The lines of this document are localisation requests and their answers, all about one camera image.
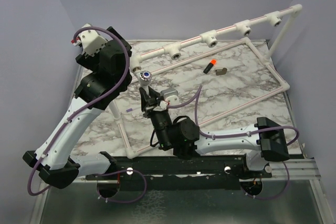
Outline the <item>white plastic water faucet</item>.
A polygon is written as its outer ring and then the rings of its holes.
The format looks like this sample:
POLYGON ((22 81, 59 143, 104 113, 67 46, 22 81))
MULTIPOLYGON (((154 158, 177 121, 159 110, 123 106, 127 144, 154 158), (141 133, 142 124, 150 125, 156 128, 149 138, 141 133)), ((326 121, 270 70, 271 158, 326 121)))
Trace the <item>white plastic water faucet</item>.
POLYGON ((148 70, 137 69, 134 75, 140 84, 139 89, 145 91, 147 95, 150 95, 149 87, 152 81, 152 73, 148 70))

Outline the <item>white pipe frame with fittings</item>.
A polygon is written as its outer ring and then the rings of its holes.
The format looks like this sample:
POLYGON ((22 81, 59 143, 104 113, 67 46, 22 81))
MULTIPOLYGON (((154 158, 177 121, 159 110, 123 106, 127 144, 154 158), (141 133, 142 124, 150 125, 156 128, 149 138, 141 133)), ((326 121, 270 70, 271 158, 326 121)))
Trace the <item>white pipe frame with fittings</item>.
POLYGON ((284 97, 290 86, 271 60, 275 48, 267 47, 265 40, 249 39, 246 29, 280 27, 284 35, 299 8, 295 5, 212 31, 215 38, 240 35, 237 40, 220 40, 212 48, 202 36, 184 41, 133 40, 130 44, 141 68, 153 74, 153 89, 178 91, 183 107, 172 109, 171 117, 191 116, 197 106, 196 118, 203 132, 239 129, 256 123, 261 116, 291 125, 284 97), (213 59, 216 65, 204 74, 213 59), (222 68, 227 68, 227 73, 217 76, 215 70, 222 68))

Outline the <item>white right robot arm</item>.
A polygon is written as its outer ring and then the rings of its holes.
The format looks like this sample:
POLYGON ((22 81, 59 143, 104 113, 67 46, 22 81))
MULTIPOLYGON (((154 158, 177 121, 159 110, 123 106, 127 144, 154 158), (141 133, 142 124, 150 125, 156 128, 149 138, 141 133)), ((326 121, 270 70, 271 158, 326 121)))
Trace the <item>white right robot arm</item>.
POLYGON ((285 137, 285 127, 266 118, 257 118, 256 124, 227 131, 202 132, 197 118, 182 115, 174 120, 169 115, 171 105, 152 88, 140 88, 143 116, 151 120, 153 136, 163 151, 172 150, 180 159, 191 159, 210 152, 248 150, 241 171, 254 177, 268 162, 284 162, 290 155, 285 137))

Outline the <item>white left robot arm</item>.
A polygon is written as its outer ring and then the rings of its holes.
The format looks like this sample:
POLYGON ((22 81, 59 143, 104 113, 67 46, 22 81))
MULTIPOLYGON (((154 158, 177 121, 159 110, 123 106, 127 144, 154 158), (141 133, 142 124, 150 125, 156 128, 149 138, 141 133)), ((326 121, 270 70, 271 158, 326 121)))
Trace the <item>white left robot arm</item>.
POLYGON ((116 166, 107 152, 90 156, 71 155, 88 126, 131 83, 131 46, 113 28, 86 25, 73 37, 83 48, 76 62, 91 70, 76 90, 71 104, 51 136, 35 151, 27 151, 23 160, 39 172, 49 186, 63 189, 77 177, 99 174, 104 179, 115 175, 116 166))

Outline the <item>orange cap black highlighter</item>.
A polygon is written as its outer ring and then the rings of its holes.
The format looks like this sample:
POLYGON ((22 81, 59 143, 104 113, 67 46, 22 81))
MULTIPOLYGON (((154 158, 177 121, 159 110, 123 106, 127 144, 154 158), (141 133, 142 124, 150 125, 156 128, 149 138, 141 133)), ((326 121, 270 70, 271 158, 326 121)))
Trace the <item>orange cap black highlighter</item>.
POLYGON ((213 59, 210 61, 210 63, 205 67, 205 69, 203 70, 204 74, 208 74, 209 71, 216 65, 216 60, 213 59))

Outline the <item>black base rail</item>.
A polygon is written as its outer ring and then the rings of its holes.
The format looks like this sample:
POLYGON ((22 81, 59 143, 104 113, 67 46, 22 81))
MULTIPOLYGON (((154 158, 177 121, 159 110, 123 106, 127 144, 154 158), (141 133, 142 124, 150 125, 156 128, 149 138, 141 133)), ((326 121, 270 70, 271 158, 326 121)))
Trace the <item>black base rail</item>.
POLYGON ((131 174, 88 175, 105 189, 147 190, 239 190, 240 180, 270 178, 264 169, 248 170, 245 155, 199 156, 182 160, 174 156, 116 157, 109 173, 130 169, 131 174))

